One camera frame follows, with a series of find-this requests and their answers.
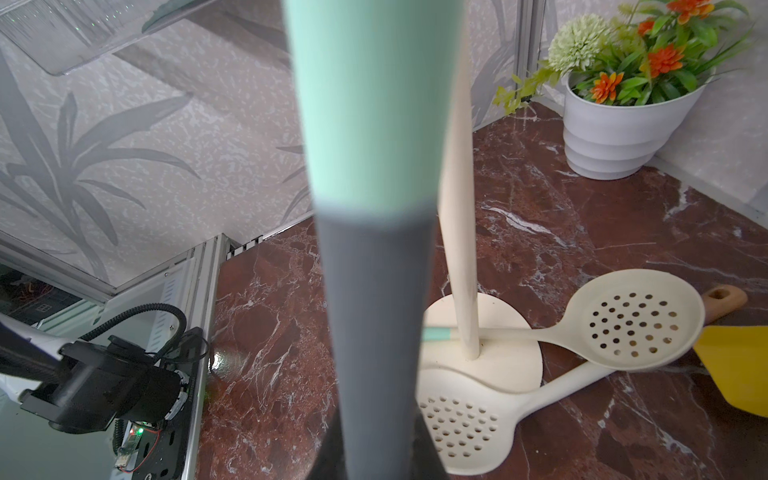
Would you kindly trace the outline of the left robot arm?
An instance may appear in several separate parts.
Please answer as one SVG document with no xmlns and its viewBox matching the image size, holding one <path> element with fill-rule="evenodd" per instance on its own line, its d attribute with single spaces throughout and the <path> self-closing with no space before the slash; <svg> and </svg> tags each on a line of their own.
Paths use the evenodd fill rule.
<svg viewBox="0 0 768 480">
<path fill-rule="evenodd" d="M 113 327 L 151 311 L 177 320 L 171 338 L 156 351 L 117 336 L 106 346 L 95 343 Z M 182 310 L 165 303 L 130 308 L 77 339 L 2 316 L 1 389 L 63 433 L 104 431 L 115 420 L 164 425 L 188 401 L 193 379 L 186 367 L 208 351 L 203 330 L 188 328 Z"/>
</svg>

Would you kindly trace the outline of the grey skimmer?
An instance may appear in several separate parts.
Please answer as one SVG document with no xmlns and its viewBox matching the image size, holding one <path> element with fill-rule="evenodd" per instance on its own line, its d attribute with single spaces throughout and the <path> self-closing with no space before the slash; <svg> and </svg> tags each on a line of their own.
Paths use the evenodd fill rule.
<svg viewBox="0 0 768 480">
<path fill-rule="evenodd" d="M 286 1 L 346 473 L 405 479 L 464 5 Z"/>
</svg>

